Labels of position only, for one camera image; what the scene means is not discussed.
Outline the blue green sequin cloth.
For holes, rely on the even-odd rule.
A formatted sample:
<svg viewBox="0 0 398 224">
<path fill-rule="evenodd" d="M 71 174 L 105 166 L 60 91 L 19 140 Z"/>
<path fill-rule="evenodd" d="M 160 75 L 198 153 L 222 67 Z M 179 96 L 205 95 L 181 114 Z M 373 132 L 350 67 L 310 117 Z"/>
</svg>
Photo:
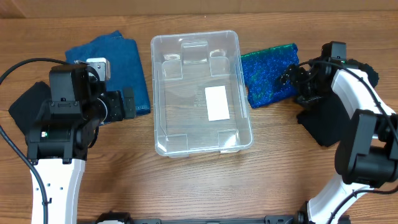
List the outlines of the blue green sequin cloth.
<svg viewBox="0 0 398 224">
<path fill-rule="evenodd" d="M 241 56 L 248 102 L 260 108 L 297 94 L 291 82 L 281 83 L 280 77 L 291 64 L 299 64 L 296 44 L 280 45 Z"/>
</svg>

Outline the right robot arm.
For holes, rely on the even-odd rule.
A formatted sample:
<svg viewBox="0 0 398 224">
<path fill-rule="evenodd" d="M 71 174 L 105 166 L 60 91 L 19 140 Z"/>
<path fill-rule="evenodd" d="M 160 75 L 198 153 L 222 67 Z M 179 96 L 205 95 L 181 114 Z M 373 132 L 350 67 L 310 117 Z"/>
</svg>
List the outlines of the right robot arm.
<svg viewBox="0 0 398 224">
<path fill-rule="evenodd" d="M 321 55 L 290 65 L 280 82 L 298 91 L 295 102 L 311 110 L 321 100 L 337 96 L 349 116 L 335 152 L 336 173 L 321 192 L 305 202 L 292 223 L 349 223 L 343 214 L 365 194 L 397 180 L 397 113 L 371 86 L 368 73 L 346 57 L 346 44 L 331 41 Z"/>
</svg>

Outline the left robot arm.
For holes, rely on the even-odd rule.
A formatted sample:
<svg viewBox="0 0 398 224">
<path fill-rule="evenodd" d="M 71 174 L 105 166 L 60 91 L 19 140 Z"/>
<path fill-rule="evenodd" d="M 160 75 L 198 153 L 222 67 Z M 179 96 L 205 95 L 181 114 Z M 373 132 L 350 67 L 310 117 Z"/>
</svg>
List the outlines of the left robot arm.
<svg viewBox="0 0 398 224">
<path fill-rule="evenodd" d="M 32 223 L 76 223 L 88 155 L 106 123 L 136 116 L 132 88 L 108 91 L 110 63 L 91 58 L 52 67 L 51 98 L 28 131 L 27 157 L 41 178 L 32 178 Z"/>
</svg>

